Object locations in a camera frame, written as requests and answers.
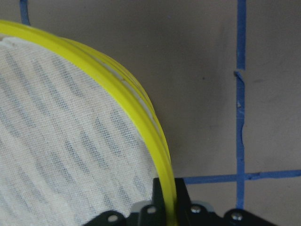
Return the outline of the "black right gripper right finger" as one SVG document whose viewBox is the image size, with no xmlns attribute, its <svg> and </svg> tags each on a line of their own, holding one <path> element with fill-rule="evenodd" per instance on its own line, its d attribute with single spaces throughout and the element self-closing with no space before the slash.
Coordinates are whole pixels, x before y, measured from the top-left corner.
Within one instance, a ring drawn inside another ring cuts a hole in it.
<svg viewBox="0 0 301 226">
<path fill-rule="evenodd" d="M 176 185 L 176 219 L 179 226 L 192 226 L 193 220 L 191 211 L 191 200 L 188 194 L 188 190 L 186 188 L 184 179 L 175 178 Z"/>
</svg>

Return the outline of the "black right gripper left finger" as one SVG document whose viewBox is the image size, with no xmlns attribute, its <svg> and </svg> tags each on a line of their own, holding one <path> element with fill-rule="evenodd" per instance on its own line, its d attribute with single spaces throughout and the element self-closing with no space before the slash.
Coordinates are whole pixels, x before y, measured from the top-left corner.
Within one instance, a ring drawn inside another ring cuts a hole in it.
<svg viewBox="0 0 301 226">
<path fill-rule="evenodd" d="M 161 184 L 158 178 L 153 180 L 152 198 L 145 204 L 138 217 L 139 226 L 166 226 L 166 210 Z"/>
</svg>

